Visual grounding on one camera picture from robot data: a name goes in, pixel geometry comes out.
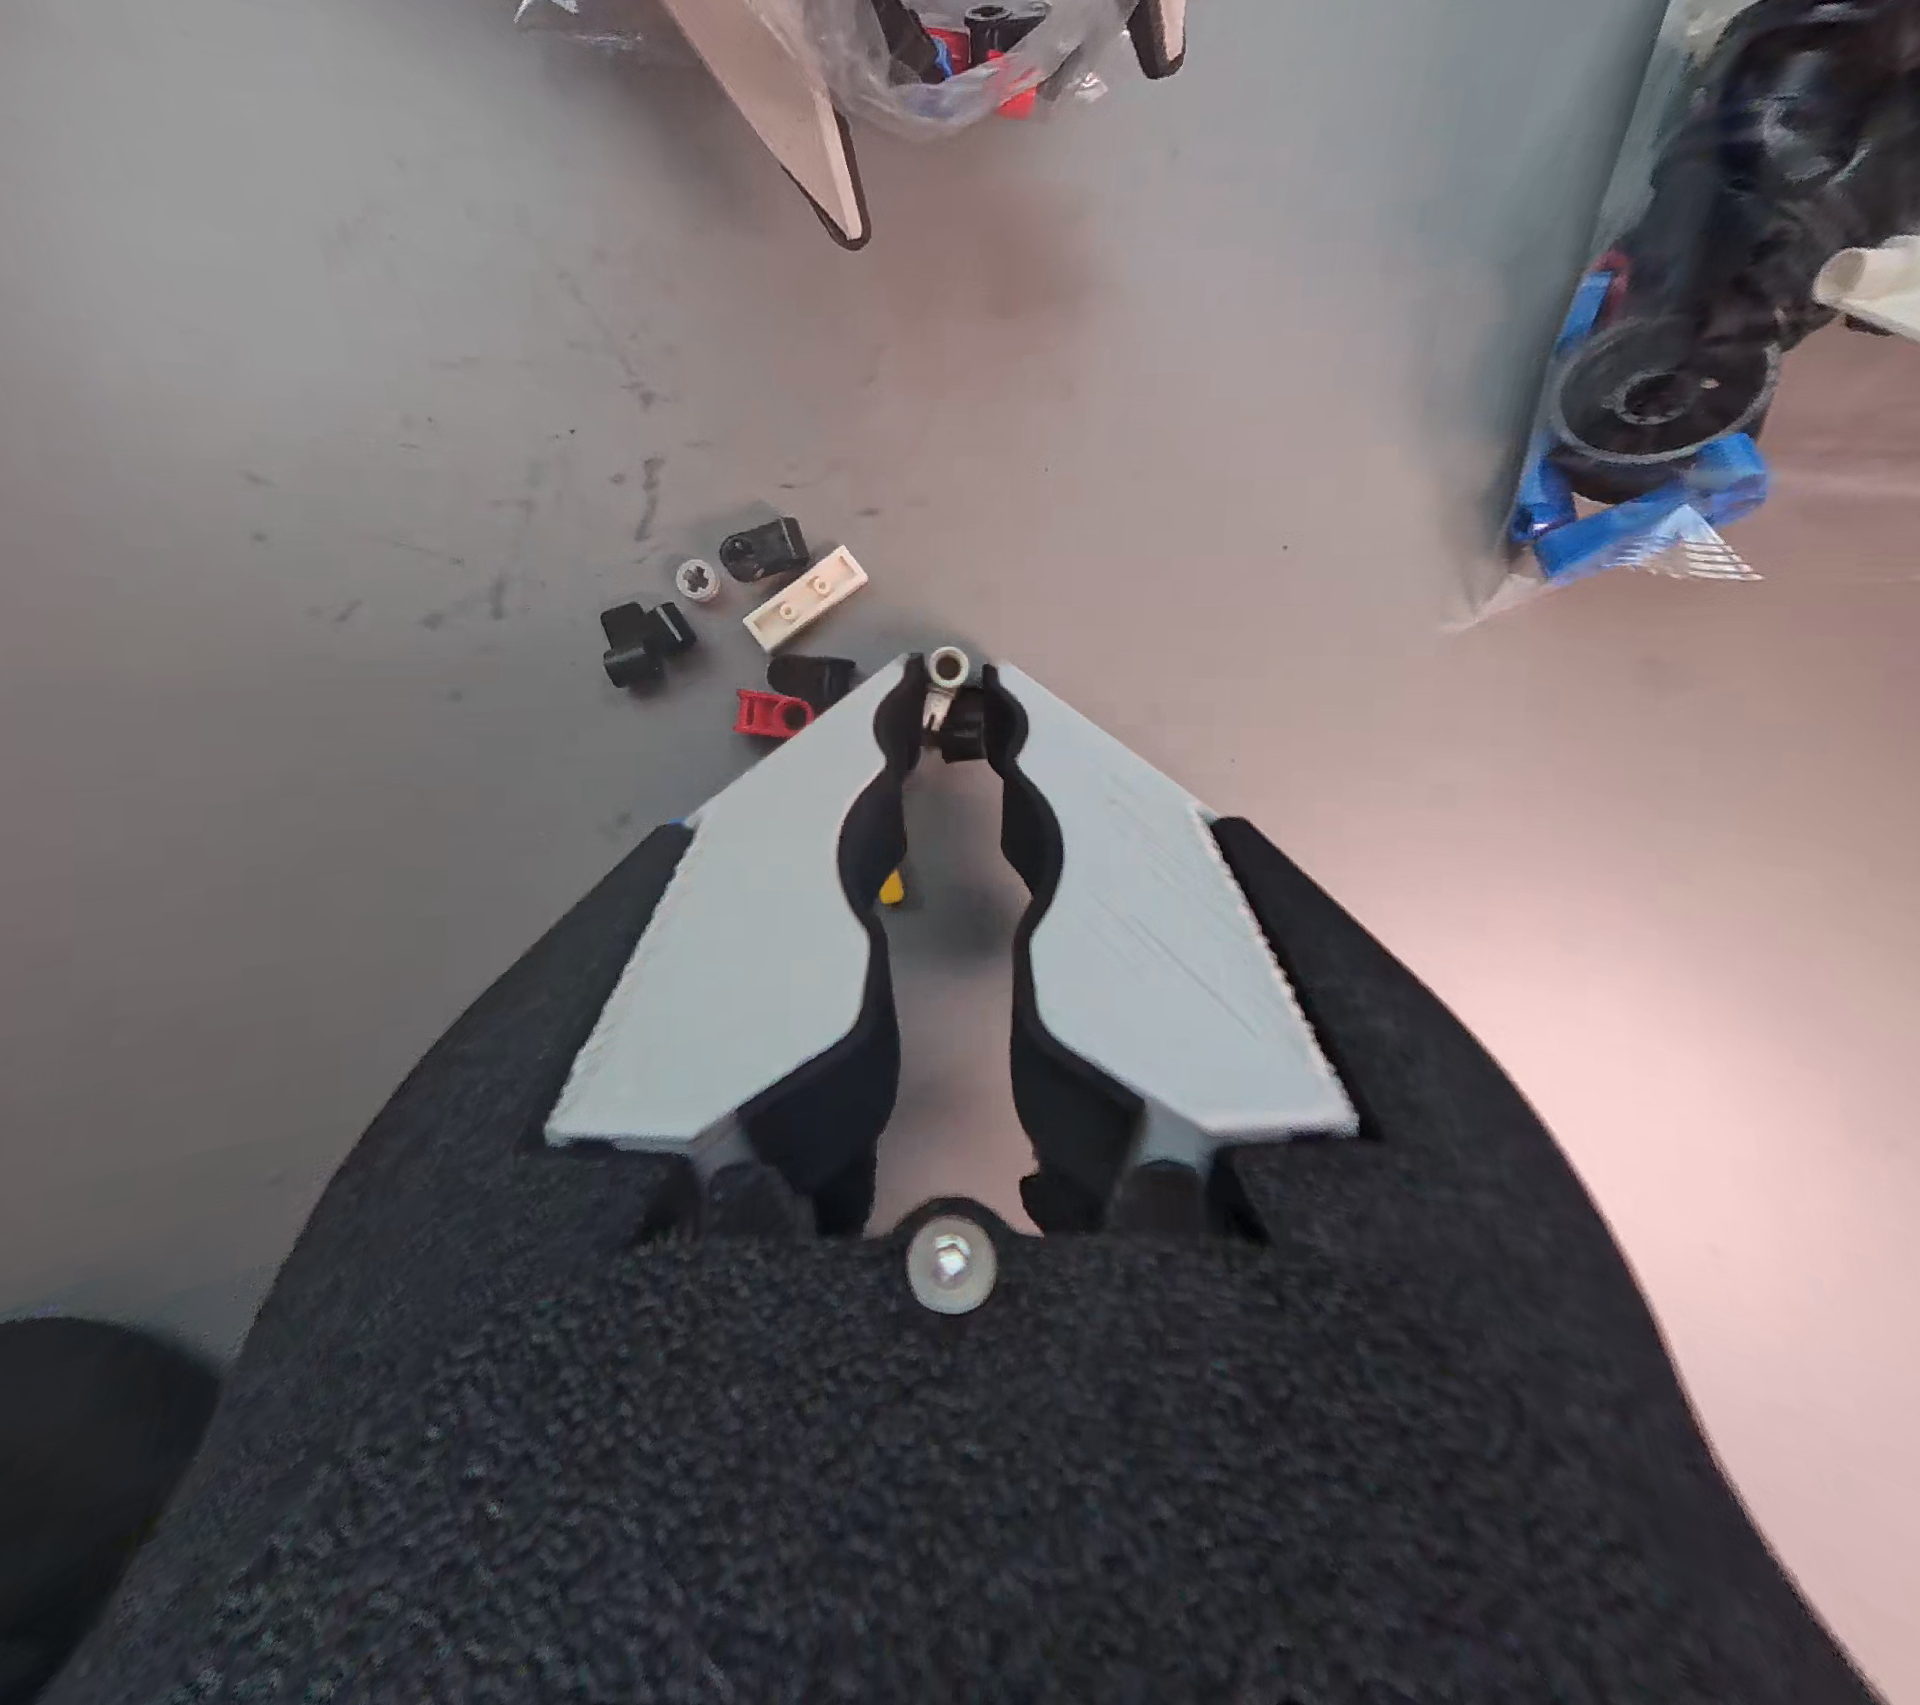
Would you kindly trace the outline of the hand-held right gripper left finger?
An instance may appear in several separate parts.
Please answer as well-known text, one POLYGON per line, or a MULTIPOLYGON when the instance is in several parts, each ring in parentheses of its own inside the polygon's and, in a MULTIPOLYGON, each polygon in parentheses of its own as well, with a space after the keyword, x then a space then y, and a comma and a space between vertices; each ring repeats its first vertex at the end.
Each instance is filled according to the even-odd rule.
POLYGON ((923 661, 880 668, 666 837, 679 858, 543 1120, 550 1148, 860 1155, 899 1074, 880 892, 923 661))

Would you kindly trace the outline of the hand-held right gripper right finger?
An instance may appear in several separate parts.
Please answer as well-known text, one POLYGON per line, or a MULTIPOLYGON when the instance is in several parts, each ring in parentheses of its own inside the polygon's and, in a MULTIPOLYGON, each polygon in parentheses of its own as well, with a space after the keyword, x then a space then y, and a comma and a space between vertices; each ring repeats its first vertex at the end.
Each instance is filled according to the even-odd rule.
POLYGON ((1356 1105, 1326 1057, 1213 835, 1217 813, 1018 668, 1003 842, 1022 866, 1022 1019, 1035 1046, 1121 1093, 1124 1148, 1351 1138, 1356 1105))

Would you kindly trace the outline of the grey black toy connector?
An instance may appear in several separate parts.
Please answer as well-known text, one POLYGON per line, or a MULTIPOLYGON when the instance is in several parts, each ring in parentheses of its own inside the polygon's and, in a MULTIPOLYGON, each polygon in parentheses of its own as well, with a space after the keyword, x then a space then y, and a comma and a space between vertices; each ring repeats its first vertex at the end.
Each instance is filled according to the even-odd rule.
POLYGON ((989 753, 989 703, 975 661, 955 646, 923 655, 923 745, 945 764, 976 763, 989 753))

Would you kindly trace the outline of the pile of mixed toy pieces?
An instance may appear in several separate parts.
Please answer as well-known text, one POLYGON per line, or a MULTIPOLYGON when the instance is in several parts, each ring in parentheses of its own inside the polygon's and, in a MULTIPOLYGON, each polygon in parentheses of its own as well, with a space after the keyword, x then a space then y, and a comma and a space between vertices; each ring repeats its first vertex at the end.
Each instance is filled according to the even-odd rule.
POLYGON ((867 572, 849 548, 817 558, 793 517, 736 528, 709 558, 683 558, 663 604, 627 599, 605 608, 602 676, 627 696, 658 692, 703 641, 691 611, 714 606, 726 583, 768 586, 768 598, 742 615, 742 632, 765 658, 765 685, 736 692, 733 733, 781 742, 850 692, 850 661, 804 655, 796 646, 867 586, 867 572))

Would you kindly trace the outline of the large clear toy brick bag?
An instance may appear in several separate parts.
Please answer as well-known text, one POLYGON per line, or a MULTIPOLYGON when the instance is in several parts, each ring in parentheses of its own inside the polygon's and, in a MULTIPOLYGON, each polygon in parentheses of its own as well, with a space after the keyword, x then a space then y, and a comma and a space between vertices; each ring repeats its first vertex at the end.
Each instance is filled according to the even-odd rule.
POLYGON ((1456 632, 1604 574, 1755 583, 1819 329, 1918 337, 1918 0, 1667 0, 1456 632))

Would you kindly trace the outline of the grey desk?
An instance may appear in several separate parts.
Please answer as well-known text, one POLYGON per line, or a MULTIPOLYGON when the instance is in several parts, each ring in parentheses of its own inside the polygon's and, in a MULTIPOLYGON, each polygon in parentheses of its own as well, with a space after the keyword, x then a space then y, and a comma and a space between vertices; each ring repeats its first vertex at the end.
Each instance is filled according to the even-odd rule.
POLYGON ((742 756, 596 615, 789 512, 1255 820, 1536 1103, 1727 1473, 1918 1699, 1918 355, 1826 333, 1757 583, 1470 623, 1664 0, 1191 0, 857 135, 517 0, 2 0, 2 1314, 229 1357, 444 1028, 742 756))

